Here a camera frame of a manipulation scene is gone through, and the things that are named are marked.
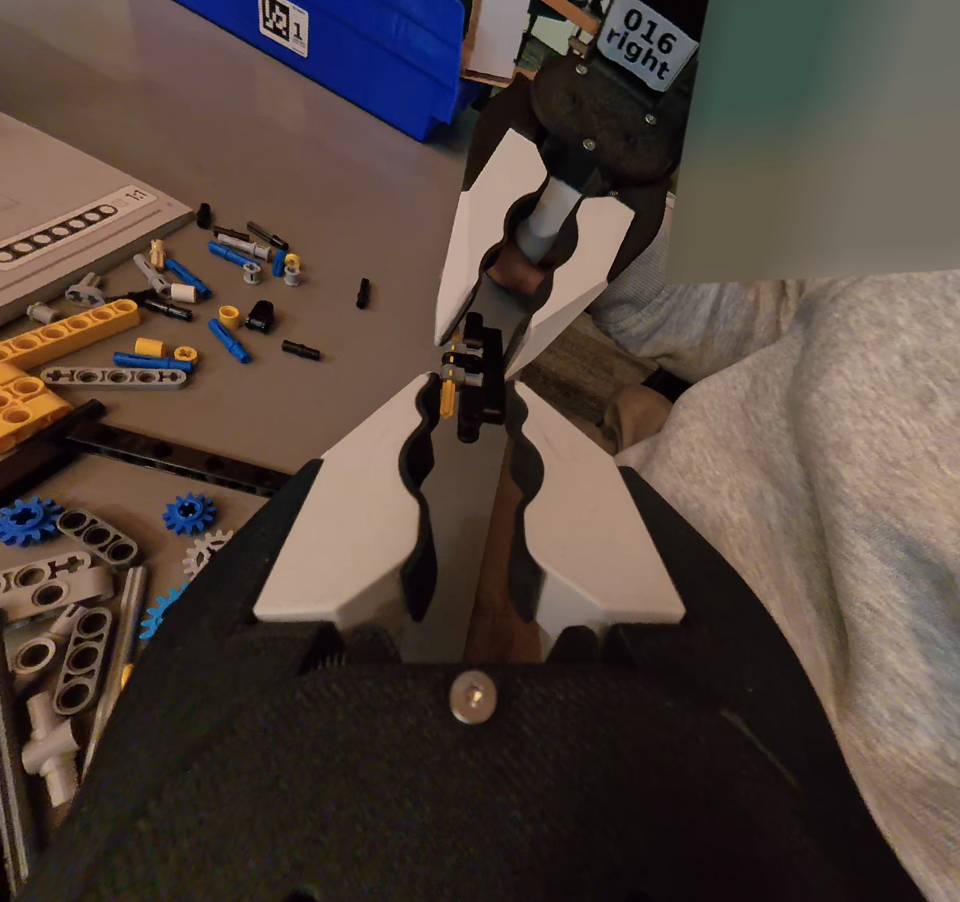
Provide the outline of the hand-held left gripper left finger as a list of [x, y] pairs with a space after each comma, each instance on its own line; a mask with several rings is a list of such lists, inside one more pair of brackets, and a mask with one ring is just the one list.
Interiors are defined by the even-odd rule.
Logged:
[[417, 376], [320, 459], [253, 608], [261, 622], [326, 622], [346, 632], [421, 622], [438, 562], [423, 492], [442, 383]]

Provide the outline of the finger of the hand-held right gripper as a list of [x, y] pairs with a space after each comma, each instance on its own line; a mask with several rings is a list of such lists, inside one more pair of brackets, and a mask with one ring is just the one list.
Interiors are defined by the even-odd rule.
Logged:
[[575, 213], [577, 243], [572, 254], [544, 278], [533, 310], [510, 337], [505, 352], [507, 380], [540, 356], [606, 289], [633, 219], [634, 212], [612, 197], [582, 200]]
[[509, 212], [521, 199], [534, 195], [546, 178], [534, 141], [510, 128], [470, 188], [460, 193], [440, 275], [435, 346], [446, 344], [471, 307], [485, 257], [505, 240]]

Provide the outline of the small black lego assembly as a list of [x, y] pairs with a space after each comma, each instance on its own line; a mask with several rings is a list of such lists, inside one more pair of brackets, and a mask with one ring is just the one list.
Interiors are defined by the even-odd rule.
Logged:
[[457, 439], [474, 444], [484, 425], [505, 422], [502, 333], [471, 311], [442, 349], [439, 417], [456, 418]]

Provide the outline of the grey lego gear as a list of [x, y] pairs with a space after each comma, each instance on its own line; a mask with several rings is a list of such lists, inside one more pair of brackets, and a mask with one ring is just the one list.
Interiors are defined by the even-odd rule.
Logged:
[[198, 573], [210, 564], [210, 560], [229, 543], [233, 536], [234, 532], [232, 530], [223, 531], [219, 529], [198, 537], [197, 541], [187, 548], [182, 563], [183, 574], [186, 579], [192, 582]]

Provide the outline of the black long lego beam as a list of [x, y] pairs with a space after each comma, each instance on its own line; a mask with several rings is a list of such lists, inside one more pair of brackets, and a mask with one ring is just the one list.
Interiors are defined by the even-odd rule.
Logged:
[[86, 454], [260, 498], [273, 497], [293, 478], [289, 473], [222, 453], [101, 422], [79, 423], [64, 440]]

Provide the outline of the large blue lego gear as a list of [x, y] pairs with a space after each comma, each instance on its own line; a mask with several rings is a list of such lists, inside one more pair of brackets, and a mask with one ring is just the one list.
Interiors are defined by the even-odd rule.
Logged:
[[167, 611], [183, 596], [189, 584], [190, 580], [187, 579], [183, 584], [170, 588], [166, 595], [157, 597], [155, 603], [147, 609], [143, 620], [141, 620], [139, 641], [148, 642], [154, 638]]

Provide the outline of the black long lego pin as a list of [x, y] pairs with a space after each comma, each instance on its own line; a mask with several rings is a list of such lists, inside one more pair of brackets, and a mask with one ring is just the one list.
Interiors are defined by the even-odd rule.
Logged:
[[136, 304], [140, 309], [161, 315], [165, 318], [190, 322], [193, 320], [193, 312], [183, 308], [171, 301], [165, 300], [155, 291], [147, 289], [144, 291], [131, 291], [113, 296], [105, 296], [104, 303], [117, 303], [121, 300], [129, 300]]

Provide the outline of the yellow long lego beam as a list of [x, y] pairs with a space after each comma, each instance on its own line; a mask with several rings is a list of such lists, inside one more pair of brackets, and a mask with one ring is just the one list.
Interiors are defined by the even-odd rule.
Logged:
[[28, 370], [137, 327], [138, 304], [121, 298], [1, 341], [1, 364]]

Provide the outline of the white lego cross connector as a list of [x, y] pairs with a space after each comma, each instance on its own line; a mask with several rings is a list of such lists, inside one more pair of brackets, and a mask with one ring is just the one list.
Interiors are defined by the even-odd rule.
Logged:
[[27, 700], [30, 740], [24, 745], [21, 761], [29, 776], [40, 776], [52, 808], [70, 803], [77, 793], [79, 776], [76, 754], [80, 745], [70, 716], [61, 716], [52, 692], [38, 692]]

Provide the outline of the person's right hand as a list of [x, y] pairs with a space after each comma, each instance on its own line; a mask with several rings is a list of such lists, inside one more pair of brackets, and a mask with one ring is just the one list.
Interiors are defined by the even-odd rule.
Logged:
[[521, 248], [508, 242], [486, 270], [486, 276], [505, 292], [529, 298], [549, 272], [548, 266], [529, 260]]

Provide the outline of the tan shoe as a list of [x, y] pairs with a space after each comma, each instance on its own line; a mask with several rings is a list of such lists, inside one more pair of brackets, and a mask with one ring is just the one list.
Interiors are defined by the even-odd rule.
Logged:
[[617, 455], [658, 434], [673, 407], [645, 383], [623, 388], [606, 406], [599, 426], [606, 451]]

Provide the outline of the grey and black long pin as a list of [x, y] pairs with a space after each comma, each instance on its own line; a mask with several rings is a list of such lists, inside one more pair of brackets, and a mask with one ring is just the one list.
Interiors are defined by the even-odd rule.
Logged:
[[220, 226], [214, 226], [211, 232], [217, 243], [242, 253], [246, 257], [270, 261], [276, 255], [276, 248], [252, 239], [250, 233]]

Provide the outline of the silver long axle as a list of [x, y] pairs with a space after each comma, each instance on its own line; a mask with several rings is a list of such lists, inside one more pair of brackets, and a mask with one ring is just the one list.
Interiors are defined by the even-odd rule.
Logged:
[[102, 692], [92, 722], [80, 778], [89, 773], [94, 755], [99, 748], [107, 723], [121, 694], [124, 674], [133, 665], [135, 643], [143, 601], [147, 592], [149, 570], [146, 565], [131, 567], [126, 572], [113, 635], [111, 655], [102, 681]]

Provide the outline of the light grey thin five-hole liftarm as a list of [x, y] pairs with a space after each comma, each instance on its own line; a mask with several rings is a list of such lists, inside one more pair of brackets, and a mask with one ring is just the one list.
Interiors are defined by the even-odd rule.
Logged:
[[48, 387], [78, 390], [177, 391], [189, 381], [179, 369], [50, 366], [38, 378]]

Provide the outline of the grey instruction booklet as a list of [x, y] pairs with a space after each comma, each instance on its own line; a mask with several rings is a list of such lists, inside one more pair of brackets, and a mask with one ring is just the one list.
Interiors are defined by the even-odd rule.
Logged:
[[194, 220], [159, 188], [1, 115], [1, 324]]

